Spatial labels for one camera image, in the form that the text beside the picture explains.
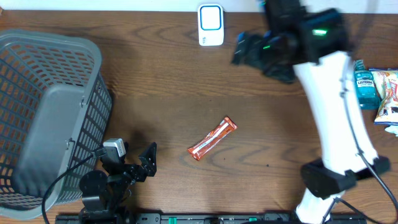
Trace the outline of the large yellow snack bag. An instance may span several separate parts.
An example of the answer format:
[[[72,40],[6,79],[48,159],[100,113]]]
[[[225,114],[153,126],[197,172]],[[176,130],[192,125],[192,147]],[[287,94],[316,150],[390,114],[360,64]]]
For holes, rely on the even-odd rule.
[[[397,126],[397,69],[372,69],[374,83],[381,97],[374,124]]]

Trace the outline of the orange brown snack bar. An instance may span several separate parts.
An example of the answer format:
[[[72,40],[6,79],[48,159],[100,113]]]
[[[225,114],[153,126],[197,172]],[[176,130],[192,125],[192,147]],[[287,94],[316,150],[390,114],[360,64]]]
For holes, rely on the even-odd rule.
[[[224,137],[237,129],[237,125],[228,117],[224,117],[219,125],[210,131],[201,141],[187,149],[187,152],[197,161],[211,151]]]

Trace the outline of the light teal snack packet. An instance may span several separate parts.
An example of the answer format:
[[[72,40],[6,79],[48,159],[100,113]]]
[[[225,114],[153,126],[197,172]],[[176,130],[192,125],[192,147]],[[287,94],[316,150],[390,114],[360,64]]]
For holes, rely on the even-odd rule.
[[[391,125],[385,128],[385,131],[391,134],[394,134],[396,137],[398,137],[398,125]]]

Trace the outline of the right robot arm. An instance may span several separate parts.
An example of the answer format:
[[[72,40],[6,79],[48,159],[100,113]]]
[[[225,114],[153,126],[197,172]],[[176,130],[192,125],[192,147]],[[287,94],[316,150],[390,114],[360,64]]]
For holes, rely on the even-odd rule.
[[[299,81],[320,137],[321,158],[300,170],[306,186],[295,209],[298,223],[325,223],[336,203],[360,180],[391,168],[366,131],[355,90],[353,46],[335,8],[310,13],[300,1],[262,3],[269,31],[242,33],[232,59],[283,83]]]

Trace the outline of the blue mouthwash bottle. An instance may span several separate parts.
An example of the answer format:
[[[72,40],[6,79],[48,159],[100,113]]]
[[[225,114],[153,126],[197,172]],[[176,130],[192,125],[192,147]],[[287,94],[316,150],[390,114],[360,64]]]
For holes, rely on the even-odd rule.
[[[354,61],[354,77],[356,80],[356,94],[362,110],[376,110],[380,99],[377,95],[372,73],[366,69],[363,60]]]

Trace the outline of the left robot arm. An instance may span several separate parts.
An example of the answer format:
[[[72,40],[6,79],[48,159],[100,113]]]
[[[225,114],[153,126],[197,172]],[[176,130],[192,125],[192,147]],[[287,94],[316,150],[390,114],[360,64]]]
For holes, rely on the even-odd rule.
[[[122,139],[109,139],[94,150],[94,158],[102,162],[104,170],[93,170],[79,182],[84,208],[80,223],[135,223],[134,215],[123,205],[130,186],[144,182],[157,172],[157,144],[151,143],[139,155],[140,164],[124,160],[128,144]]]

